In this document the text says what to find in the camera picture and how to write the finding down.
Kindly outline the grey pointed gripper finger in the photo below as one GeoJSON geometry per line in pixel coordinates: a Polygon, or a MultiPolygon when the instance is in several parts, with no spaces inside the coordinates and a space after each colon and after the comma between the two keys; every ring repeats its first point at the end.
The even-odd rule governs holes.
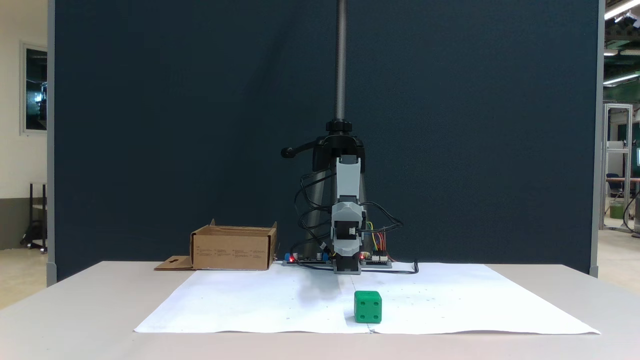
{"type": "Polygon", "coordinates": [[[361,251],[360,239],[334,239],[334,252],[340,256],[354,256],[361,251]]]}

